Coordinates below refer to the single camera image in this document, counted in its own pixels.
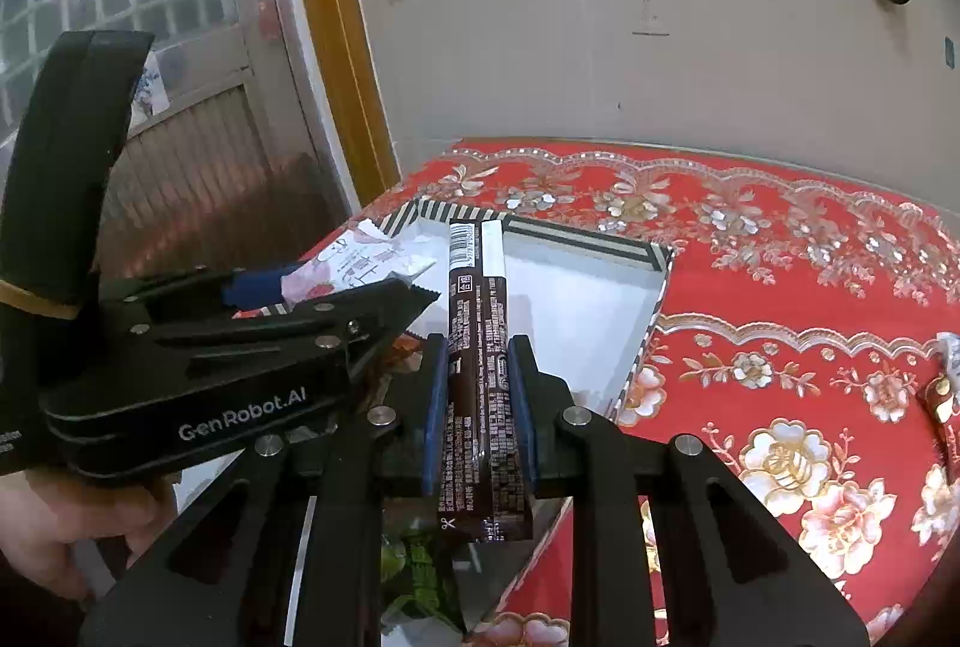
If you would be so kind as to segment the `left hand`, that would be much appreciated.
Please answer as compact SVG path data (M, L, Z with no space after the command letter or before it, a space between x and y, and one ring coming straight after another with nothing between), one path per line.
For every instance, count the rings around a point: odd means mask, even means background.
M83 600L89 587L71 556L74 544L121 538L132 566L177 515L169 478L110 489L59 471L16 471L2 478L2 555L39 587Z

